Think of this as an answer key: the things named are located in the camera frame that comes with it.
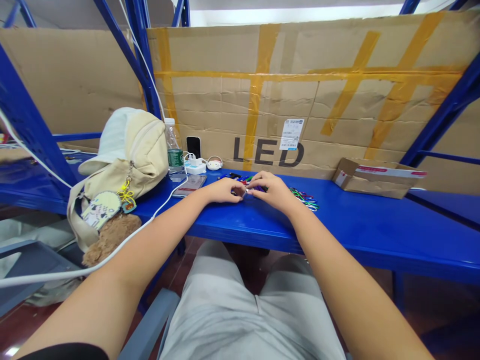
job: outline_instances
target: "bag zipper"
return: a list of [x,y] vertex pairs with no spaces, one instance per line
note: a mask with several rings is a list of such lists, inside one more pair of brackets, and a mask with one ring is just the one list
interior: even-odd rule
[[133,161],[136,151],[141,144],[141,140],[143,140],[144,136],[155,126],[159,125],[159,123],[155,120],[149,123],[147,126],[144,126],[135,136],[135,139],[133,139],[133,144],[131,145],[131,150],[130,150],[130,161]]

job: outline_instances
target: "white hat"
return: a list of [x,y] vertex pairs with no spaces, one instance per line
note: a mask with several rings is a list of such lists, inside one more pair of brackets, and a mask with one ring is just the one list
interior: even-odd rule
[[89,176],[113,163],[116,159],[127,160],[125,142],[128,120],[132,115],[142,111],[132,107],[121,107],[115,110],[101,133],[98,155],[81,163],[78,172]]

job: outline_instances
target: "water bottle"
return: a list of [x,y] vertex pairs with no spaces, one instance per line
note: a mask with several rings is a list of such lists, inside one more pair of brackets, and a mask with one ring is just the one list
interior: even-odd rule
[[185,180],[184,152],[180,134],[175,127],[175,119],[165,118],[165,138],[168,153],[168,177],[174,183]]

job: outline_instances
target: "smartphone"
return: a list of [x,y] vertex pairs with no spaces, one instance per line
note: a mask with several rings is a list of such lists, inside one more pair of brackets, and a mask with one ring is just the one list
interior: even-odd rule
[[202,157],[202,149],[200,147],[200,138],[197,136],[186,137],[186,150],[195,155],[197,159]]
[[188,180],[182,187],[179,187],[177,190],[173,192],[171,195],[172,198],[185,198],[195,190],[198,190],[202,187],[205,180],[207,179],[207,175],[190,175],[188,176]]

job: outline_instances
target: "brown plush toy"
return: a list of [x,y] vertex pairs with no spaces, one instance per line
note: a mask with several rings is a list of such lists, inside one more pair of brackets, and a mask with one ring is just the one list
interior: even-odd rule
[[100,229],[100,237],[83,255],[82,264],[94,267],[110,255],[130,234],[142,226],[136,215],[117,214]]

